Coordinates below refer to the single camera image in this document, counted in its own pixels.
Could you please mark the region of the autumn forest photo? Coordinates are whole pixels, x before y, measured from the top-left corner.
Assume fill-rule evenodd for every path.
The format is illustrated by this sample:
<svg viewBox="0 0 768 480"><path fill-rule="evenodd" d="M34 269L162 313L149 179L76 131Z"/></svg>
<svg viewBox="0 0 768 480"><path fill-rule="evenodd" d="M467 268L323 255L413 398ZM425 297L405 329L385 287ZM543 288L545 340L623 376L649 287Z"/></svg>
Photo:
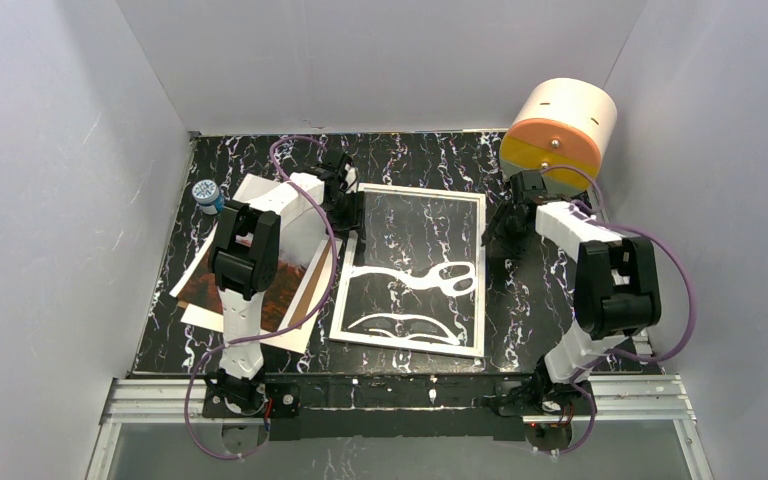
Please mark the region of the autumn forest photo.
<svg viewBox="0 0 768 480"><path fill-rule="evenodd" d="M299 322L322 291L322 269L330 264L330 247L323 221L310 202L290 186L247 175L233 195L235 201L258 210L271 209L281 218L276 276L264 293L261 332L274 332ZM223 308L209 256L218 228L214 227L194 260L172 288L171 296L184 308L182 321L216 332L224 331Z"/></svg>

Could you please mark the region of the brown frame backing board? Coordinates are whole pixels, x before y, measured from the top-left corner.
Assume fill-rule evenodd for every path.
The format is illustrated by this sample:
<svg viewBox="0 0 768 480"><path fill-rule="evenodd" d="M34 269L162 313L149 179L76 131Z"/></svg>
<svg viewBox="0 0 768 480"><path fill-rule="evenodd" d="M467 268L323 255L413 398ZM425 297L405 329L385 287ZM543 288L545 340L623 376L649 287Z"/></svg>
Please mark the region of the brown frame backing board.
<svg viewBox="0 0 768 480"><path fill-rule="evenodd" d="M279 329L298 325L321 299L322 281L328 284L333 266L331 241L327 235L282 244L275 280L270 292L282 313Z"/></svg>

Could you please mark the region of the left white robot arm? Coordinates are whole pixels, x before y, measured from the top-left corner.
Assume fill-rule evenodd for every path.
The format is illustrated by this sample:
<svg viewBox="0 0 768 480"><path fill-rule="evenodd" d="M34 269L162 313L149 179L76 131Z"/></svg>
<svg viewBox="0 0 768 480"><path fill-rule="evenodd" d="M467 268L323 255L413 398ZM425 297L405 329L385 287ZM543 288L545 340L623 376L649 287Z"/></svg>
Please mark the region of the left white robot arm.
<svg viewBox="0 0 768 480"><path fill-rule="evenodd" d="M280 184L243 202L230 200L219 215L208 267L222 307L224 350L220 369L252 380L263 367L260 341L283 334L261 332L265 292L278 272L282 232L315 214L309 228L316 246L338 254L337 232L355 224L357 170L345 152L328 150L319 164L292 173Z"/></svg>

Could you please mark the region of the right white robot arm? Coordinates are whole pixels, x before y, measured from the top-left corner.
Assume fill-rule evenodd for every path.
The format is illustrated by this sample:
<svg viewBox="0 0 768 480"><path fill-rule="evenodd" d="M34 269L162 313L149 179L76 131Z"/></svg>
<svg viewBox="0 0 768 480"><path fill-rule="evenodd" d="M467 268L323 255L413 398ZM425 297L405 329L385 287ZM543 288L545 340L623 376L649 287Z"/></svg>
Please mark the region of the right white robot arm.
<svg viewBox="0 0 768 480"><path fill-rule="evenodd" d="M546 385L579 384L597 359L661 318L654 247L642 236L623 236L597 221L586 203L548 191L538 170L508 180L510 198L482 234L511 255L539 236L575 264L574 321L541 357L536 375Z"/></svg>

